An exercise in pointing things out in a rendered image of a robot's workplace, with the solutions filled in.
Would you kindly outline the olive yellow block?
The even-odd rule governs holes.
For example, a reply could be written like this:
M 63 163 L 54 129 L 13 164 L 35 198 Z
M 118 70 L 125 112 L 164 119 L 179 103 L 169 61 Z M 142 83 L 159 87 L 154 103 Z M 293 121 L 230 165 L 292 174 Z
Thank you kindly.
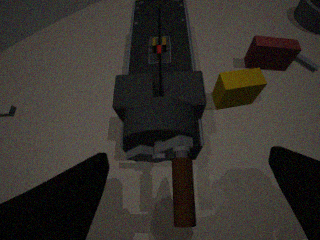
M 252 104 L 267 84 L 260 68 L 220 73 L 212 92 L 213 104 L 216 109 Z

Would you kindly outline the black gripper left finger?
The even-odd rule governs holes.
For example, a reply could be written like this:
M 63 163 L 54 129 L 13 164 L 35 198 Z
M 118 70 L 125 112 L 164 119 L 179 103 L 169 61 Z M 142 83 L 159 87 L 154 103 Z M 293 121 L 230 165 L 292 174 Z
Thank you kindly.
M 109 171 L 97 152 L 0 204 L 0 240 L 85 240 Z

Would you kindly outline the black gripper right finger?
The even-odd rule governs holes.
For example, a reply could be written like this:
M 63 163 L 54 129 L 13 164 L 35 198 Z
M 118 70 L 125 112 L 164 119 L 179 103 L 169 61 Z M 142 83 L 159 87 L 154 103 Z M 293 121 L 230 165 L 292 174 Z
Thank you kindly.
M 320 240 L 320 161 L 272 147 L 269 167 L 309 240 Z

